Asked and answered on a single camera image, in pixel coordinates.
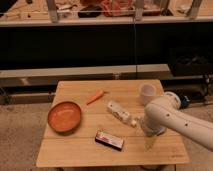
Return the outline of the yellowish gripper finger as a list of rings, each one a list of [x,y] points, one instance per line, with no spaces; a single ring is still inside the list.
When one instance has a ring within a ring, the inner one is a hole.
[[[157,137],[156,136],[152,136],[152,137],[146,137],[145,138],[145,149],[149,150],[153,147],[155,141],[156,141]]]

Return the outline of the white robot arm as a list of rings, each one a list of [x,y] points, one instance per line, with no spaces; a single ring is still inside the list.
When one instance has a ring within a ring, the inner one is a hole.
[[[213,123],[187,115],[180,107],[179,96],[170,91],[147,103],[139,121],[144,134],[151,137],[169,128],[213,151]]]

